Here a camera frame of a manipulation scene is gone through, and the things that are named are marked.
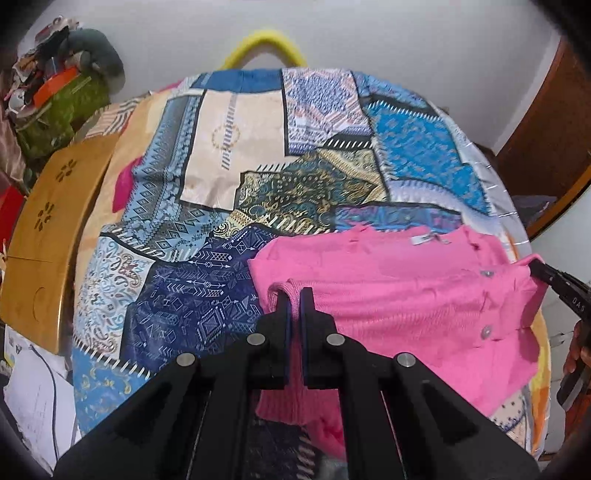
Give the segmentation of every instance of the patchwork bedsheet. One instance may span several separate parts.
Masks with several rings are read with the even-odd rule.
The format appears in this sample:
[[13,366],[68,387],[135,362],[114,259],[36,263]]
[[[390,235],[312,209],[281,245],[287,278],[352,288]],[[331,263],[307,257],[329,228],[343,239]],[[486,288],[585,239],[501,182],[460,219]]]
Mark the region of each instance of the patchwork bedsheet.
[[[92,130],[125,127],[76,264],[73,368],[83,433],[180,352],[219,353],[254,330],[261,309],[246,261],[278,235],[358,222],[440,233],[467,224],[496,235],[512,260],[531,252],[500,179],[452,119],[370,75],[226,70],[136,105],[111,107],[113,120]],[[125,209],[113,212],[117,176],[137,158]],[[541,314],[534,330],[540,371],[491,417],[530,452],[543,437],[549,387]],[[288,427],[255,419],[253,428],[268,435]],[[310,452],[291,475],[307,468],[312,478],[320,452],[289,428],[286,436]],[[282,445],[290,465],[301,445]],[[259,458],[261,446],[253,452]],[[257,478],[278,475],[250,464]]]

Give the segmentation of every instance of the navy blue fabric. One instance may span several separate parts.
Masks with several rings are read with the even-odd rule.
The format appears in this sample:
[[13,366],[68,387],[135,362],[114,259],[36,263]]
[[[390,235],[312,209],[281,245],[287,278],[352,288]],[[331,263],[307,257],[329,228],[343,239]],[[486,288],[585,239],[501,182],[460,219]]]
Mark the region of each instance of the navy blue fabric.
[[248,426],[243,480],[316,478],[321,451],[303,427],[262,420],[253,414]]
[[229,239],[208,238],[186,262],[155,262],[127,308],[121,360],[157,372],[183,352],[221,353],[252,333],[262,310],[246,261],[273,238],[251,224]]
[[271,92],[281,90],[281,70],[221,70],[202,73],[191,88],[234,93]]

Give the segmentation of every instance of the pink sweater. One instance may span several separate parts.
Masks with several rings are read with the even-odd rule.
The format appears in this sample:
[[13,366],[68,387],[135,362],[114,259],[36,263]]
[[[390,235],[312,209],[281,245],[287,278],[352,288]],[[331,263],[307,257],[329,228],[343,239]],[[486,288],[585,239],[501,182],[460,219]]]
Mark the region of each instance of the pink sweater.
[[[340,333],[380,355],[412,352],[490,415],[536,373],[539,347],[530,326],[546,285],[530,277],[533,256],[509,263],[494,236],[462,226],[414,245],[411,237],[426,232],[358,225],[279,237],[249,268],[266,313],[283,290],[297,322],[300,290],[312,287],[316,309],[330,313]],[[290,364],[290,384],[262,392],[257,414],[306,425],[319,448],[344,458],[338,394],[303,386],[297,334]]]

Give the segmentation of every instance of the sweater button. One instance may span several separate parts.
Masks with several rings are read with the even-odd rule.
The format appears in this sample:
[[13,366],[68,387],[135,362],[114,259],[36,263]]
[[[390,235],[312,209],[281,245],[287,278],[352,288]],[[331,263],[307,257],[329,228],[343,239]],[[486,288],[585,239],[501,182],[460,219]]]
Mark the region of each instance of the sweater button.
[[482,338],[483,340],[486,340],[488,337],[491,336],[492,333],[492,327],[490,325],[486,325],[482,331],[480,332],[480,338]]

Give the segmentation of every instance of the wooden door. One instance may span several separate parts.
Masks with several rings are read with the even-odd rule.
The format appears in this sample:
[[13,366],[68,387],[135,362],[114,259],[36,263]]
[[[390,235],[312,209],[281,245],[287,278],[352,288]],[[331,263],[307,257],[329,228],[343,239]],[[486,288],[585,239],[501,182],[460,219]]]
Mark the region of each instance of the wooden door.
[[563,197],[591,165],[591,76],[563,40],[538,95],[498,155],[511,195]]

